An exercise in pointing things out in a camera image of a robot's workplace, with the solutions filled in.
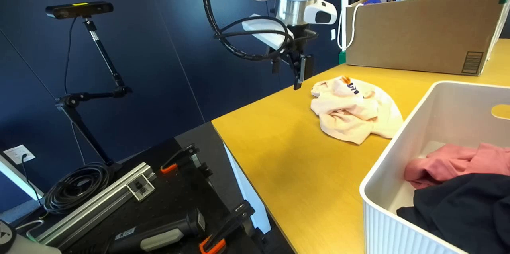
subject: navy blue wall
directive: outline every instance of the navy blue wall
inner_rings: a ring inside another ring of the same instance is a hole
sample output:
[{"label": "navy blue wall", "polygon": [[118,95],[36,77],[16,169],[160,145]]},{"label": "navy blue wall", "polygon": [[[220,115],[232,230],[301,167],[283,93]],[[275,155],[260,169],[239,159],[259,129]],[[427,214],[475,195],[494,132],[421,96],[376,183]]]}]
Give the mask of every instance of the navy blue wall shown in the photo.
[{"label": "navy blue wall", "polygon": [[[0,150],[26,145],[37,157],[27,162],[29,177],[42,191],[82,163],[71,124],[53,106],[54,97],[64,94],[63,70],[71,20],[48,18],[44,8],[87,1],[94,0],[0,0],[4,6],[0,11]],[[114,4],[115,11],[93,20],[111,59],[134,93],[121,99],[85,102],[78,110],[114,160],[143,151],[293,82],[287,68],[273,75],[269,62],[241,60],[213,40],[202,0],[106,1]],[[211,1],[219,25],[252,13],[268,14],[265,2]],[[339,0],[327,1],[339,4]],[[320,33],[309,48],[317,56],[314,73],[337,64],[331,28],[314,27]],[[113,89],[82,20],[75,23],[72,42],[69,92]],[[253,53],[266,49],[251,36],[232,42]],[[86,160],[98,161],[80,135],[78,139]],[[11,201],[12,205],[2,205],[0,211],[27,199],[22,197],[21,201]]]}]

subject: barcode label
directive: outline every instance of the barcode label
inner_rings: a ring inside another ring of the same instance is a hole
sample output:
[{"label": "barcode label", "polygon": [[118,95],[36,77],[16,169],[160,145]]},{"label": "barcode label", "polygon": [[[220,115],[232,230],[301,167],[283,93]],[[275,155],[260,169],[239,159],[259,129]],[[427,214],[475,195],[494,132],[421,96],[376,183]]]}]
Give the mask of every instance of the barcode label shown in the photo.
[{"label": "barcode label", "polygon": [[478,73],[482,57],[483,52],[467,52],[466,60],[464,60],[464,67],[462,67],[462,73]]}]

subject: metal bracket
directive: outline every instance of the metal bracket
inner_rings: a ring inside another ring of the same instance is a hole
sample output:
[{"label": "metal bracket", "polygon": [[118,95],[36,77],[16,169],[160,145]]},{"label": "metal bracket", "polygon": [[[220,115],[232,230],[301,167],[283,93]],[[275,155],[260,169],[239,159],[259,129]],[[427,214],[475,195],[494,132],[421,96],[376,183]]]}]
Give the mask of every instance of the metal bracket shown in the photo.
[{"label": "metal bracket", "polygon": [[155,187],[145,174],[141,174],[138,178],[126,184],[126,187],[138,201],[146,199],[155,190]]}]

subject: cardboard box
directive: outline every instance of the cardboard box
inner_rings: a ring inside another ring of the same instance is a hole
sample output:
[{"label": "cardboard box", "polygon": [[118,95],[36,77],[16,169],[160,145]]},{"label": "cardboard box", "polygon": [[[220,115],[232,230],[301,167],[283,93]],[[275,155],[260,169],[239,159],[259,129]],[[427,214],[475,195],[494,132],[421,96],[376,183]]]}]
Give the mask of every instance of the cardboard box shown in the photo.
[{"label": "cardboard box", "polygon": [[[347,8],[347,40],[354,6]],[[509,0],[402,0],[360,6],[348,65],[478,76]]]}]

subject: white plastic bin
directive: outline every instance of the white plastic bin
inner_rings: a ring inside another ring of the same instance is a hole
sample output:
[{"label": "white plastic bin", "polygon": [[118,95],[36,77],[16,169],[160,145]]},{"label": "white plastic bin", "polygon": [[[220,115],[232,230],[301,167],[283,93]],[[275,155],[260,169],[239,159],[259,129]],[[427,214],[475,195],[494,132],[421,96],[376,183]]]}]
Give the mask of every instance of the white plastic bin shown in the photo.
[{"label": "white plastic bin", "polygon": [[359,187],[366,254],[466,253],[397,216],[397,209],[413,205],[404,168],[446,143],[510,147],[510,120],[492,115],[501,104],[510,104],[510,88],[449,81],[430,87]]}]

